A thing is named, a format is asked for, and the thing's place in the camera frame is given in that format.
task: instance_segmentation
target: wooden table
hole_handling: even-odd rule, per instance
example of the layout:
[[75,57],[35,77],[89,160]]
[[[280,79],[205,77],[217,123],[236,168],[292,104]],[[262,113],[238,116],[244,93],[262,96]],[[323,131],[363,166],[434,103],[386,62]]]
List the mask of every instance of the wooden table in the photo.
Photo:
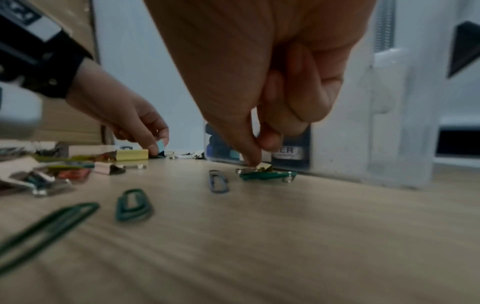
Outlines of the wooden table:
[[[212,194],[208,171],[230,180]],[[155,160],[75,192],[0,198],[0,237],[74,203],[101,209],[0,278],[1,304],[479,303],[480,173],[438,170],[424,191],[299,176],[244,182],[235,166]],[[114,221],[140,187],[148,221]]]

